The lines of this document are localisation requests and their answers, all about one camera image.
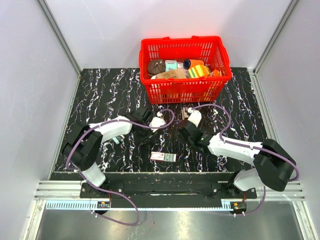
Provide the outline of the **light blue stapler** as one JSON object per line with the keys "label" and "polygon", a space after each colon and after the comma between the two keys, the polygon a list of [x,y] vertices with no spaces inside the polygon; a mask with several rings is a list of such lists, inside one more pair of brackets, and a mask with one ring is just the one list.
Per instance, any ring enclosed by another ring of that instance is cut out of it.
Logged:
{"label": "light blue stapler", "polygon": [[123,135],[118,135],[112,138],[116,145],[119,145],[124,141],[125,137]]}

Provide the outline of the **red white staple box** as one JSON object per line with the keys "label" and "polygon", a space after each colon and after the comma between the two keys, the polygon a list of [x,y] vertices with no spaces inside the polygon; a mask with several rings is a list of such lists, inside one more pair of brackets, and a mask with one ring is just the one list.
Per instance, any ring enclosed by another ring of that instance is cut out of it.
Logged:
{"label": "red white staple box", "polygon": [[174,163],[177,159],[177,155],[173,153],[151,152],[150,159],[154,161]]}

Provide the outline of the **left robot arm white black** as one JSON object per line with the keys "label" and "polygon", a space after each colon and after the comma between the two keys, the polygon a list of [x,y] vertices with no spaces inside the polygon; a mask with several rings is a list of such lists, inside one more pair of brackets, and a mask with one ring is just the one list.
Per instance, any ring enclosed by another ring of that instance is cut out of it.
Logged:
{"label": "left robot arm white black", "polygon": [[79,171],[85,180],[92,183],[91,192],[96,197],[103,198],[109,189],[105,183],[107,178],[96,163],[101,145],[130,133],[137,133],[143,143],[165,125],[161,112],[153,115],[146,107],[119,115],[107,122],[78,122],[63,145],[61,154],[66,159],[66,167]]}

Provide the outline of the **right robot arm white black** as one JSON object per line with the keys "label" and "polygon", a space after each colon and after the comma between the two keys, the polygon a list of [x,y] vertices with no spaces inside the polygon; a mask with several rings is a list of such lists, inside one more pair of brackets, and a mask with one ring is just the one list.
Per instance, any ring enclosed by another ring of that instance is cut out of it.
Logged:
{"label": "right robot arm white black", "polygon": [[235,173],[227,186],[233,198],[252,188],[268,187],[283,192],[292,181],[292,174],[299,176],[297,164],[285,149],[275,140],[247,142],[201,131],[202,114],[198,107],[184,108],[182,121],[177,130],[194,150],[202,154],[229,157],[251,165],[253,168]]}

